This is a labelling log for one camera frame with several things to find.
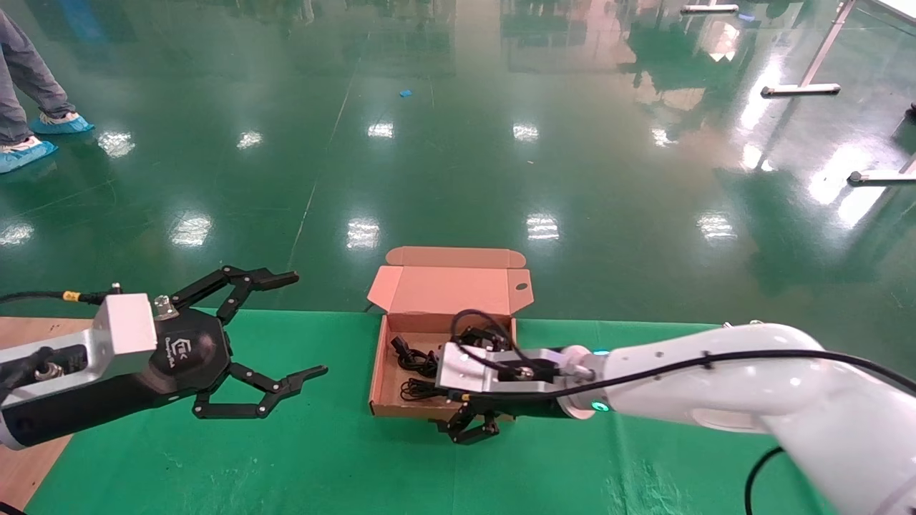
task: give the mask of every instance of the metal stand base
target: metal stand base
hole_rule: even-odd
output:
[[[916,155],[900,170],[854,171],[847,179],[854,186],[888,186],[898,182],[916,182]]]
[[[840,34],[840,29],[843,28],[846,18],[849,16],[849,13],[853,12],[853,7],[855,6],[856,0],[846,0],[846,3],[843,4],[843,8],[837,13],[834,23],[830,27],[830,31],[827,32],[827,36],[821,42],[821,47],[817,50],[817,53],[814,54],[814,59],[812,59],[811,64],[808,65],[808,70],[806,70],[801,77],[801,82],[797,85],[789,86],[768,86],[763,88],[760,94],[764,98],[772,98],[775,96],[794,96],[799,94],[840,93],[839,84],[811,84],[811,81],[814,80],[817,69],[821,67],[821,63],[824,58],[827,57],[827,52],[829,52],[830,47],[834,45],[836,37]]]
[[[760,92],[761,96],[795,96],[803,94],[839,94],[839,84],[809,84],[807,86],[776,86],[765,87]]]
[[[709,14],[723,14],[723,13],[736,13],[738,6],[736,4],[722,4],[722,5],[685,5],[681,7],[682,15],[709,15]]]

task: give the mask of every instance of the green table mat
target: green table mat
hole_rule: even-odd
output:
[[[497,438],[451,444],[427,422],[376,419],[366,404],[380,317],[242,311],[234,359],[271,377],[319,364],[265,420],[199,421],[192,400],[72,439],[30,515],[601,514],[743,512],[750,467],[774,441],[598,413],[519,419]],[[520,320],[524,346],[611,349],[710,325]],[[216,401],[256,402],[227,381]],[[758,515],[814,514],[823,503],[785,455],[758,478]]]

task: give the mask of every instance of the person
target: person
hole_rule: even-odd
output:
[[[0,173],[13,171],[57,150],[35,135],[75,134],[92,130],[67,93],[54,80],[28,36],[0,9]],[[38,104],[38,119],[27,123],[15,87]]]

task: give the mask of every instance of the open cardboard box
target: open cardboard box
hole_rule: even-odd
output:
[[[449,341],[452,317],[476,309],[493,315],[516,338],[513,313],[534,302],[525,257],[504,248],[398,247],[386,255],[368,299],[385,310],[378,335],[376,362],[369,391],[369,409],[376,417],[407,417],[447,421],[458,410],[445,398],[405,401],[401,384],[419,375],[398,366],[390,342],[401,336],[410,348],[429,352]],[[467,326],[485,327],[469,316]]]

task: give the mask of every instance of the box flap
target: box flap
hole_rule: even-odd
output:
[[[388,251],[385,261],[403,267],[525,267],[525,257],[507,248],[398,247]]]
[[[525,257],[502,248],[398,247],[368,299],[388,313],[509,316],[534,302]]]

